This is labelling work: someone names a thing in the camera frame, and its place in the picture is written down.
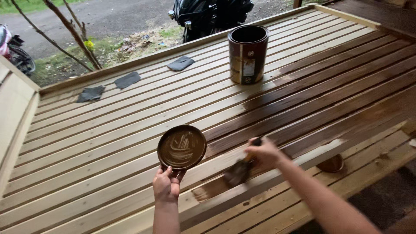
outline motorcycle wheel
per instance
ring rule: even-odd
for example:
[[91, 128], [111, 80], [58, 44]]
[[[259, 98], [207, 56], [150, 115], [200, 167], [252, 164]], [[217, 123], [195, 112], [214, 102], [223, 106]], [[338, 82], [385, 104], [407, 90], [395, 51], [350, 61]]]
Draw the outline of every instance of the motorcycle wheel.
[[9, 45], [9, 49], [12, 64], [25, 75], [30, 76], [36, 70], [35, 61], [32, 57], [20, 47]]

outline brush handle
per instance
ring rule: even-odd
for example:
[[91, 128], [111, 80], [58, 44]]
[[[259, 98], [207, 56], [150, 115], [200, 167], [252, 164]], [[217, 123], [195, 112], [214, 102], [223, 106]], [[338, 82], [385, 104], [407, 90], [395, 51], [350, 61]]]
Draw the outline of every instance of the brush handle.
[[[254, 145], [254, 146], [260, 146], [261, 145], [261, 138], [262, 138], [263, 136], [259, 136], [259, 137], [257, 137], [252, 143], [251, 143], [251, 145]], [[253, 154], [247, 154], [246, 156], [245, 156], [245, 158], [244, 158], [244, 161], [246, 161], [246, 162], [253, 162], [254, 161], [254, 155]]]

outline black motorcycle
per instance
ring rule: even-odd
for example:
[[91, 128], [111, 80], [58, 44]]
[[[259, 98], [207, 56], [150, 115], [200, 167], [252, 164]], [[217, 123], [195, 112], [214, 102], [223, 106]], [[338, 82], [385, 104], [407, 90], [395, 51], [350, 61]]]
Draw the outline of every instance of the black motorcycle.
[[242, 25], [253, 6], [251, 0], [175, 0], [168, 15], [185, 28], [186, 43]]

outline wooden slatted platform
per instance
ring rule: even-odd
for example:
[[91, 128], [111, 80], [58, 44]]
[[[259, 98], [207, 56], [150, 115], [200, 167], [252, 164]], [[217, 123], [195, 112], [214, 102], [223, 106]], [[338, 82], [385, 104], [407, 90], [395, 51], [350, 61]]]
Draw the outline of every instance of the wooden slatted platform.
[[[244, 157], [250, 137], [266, 134], [344, 196], [415, 156], [409, 137], [392, 130], [416, 112], [413, 42], [315, 5], [257, 24], [271, 32], [257, 85], [230, 81], [224, 32], [41, 91], [0, 200], [0, 233], [151, 232], [156, 146], [180, 124], [201, 129], [208, 141], [204, 159], [181, 184], [181, 227], [188, 233], [269, 232], [279, 228], [275, 222], [289, 230], [286, 214], [312, 218], [279, 184], [277, 171], [254, 170], [247, 184], [224, 187], [222, 171]], [[166, 65], [182, 55], [196, 62], [170, 71]], [[131, 71], [142, 80], [116, 89], [114, 80]], [[75, 102], [83, 88], [98, 85], [106, 86], [99, 101]], [[344, 173], [313, 167], [375, 135], [343, 154]], [[389, 160], [376, 159], [380, 149], [390, 151]], [[200, 191], [207, 195], [195, 196]]]

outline hand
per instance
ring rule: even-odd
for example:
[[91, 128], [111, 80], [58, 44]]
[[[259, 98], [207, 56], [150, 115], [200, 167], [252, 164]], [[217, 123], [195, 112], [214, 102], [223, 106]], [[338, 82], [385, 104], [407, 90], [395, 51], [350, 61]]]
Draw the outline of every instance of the hand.
[[269, 138], [263, 137], [261, 146], [251, 145], [255, 139], [256, 137], [248, 140], [250, 146], [244, 151], [255, 155], [256, 159], [260, 162], [261, 167], [274, 169], [277, 167], [280, 160], [288, 158]]
[[172, 167], [169, 166], [163, 172], [162, 166], [156, 172], [153, 178], [153, 192], [155, 202], [178, 202], [179, 185], [186, 171], [172, 173]]

